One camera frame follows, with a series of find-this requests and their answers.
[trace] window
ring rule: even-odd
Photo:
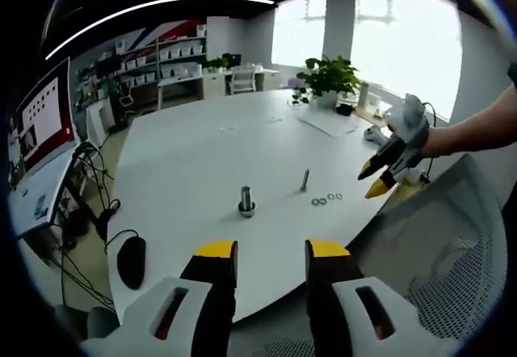
[[[447,0],[356,0],[351,60],[359,77],[428,101],[450,120],[461,71],[461,30]]]
[[[271,63],[305,66],[307,58],[321,58],[325,34],[326,0],[288,0],[275,11]]]

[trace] monitor screen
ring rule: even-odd
[[[20,152],[26,171],[74,140],[68,78],[67,59],[43,77],[16,109]]]

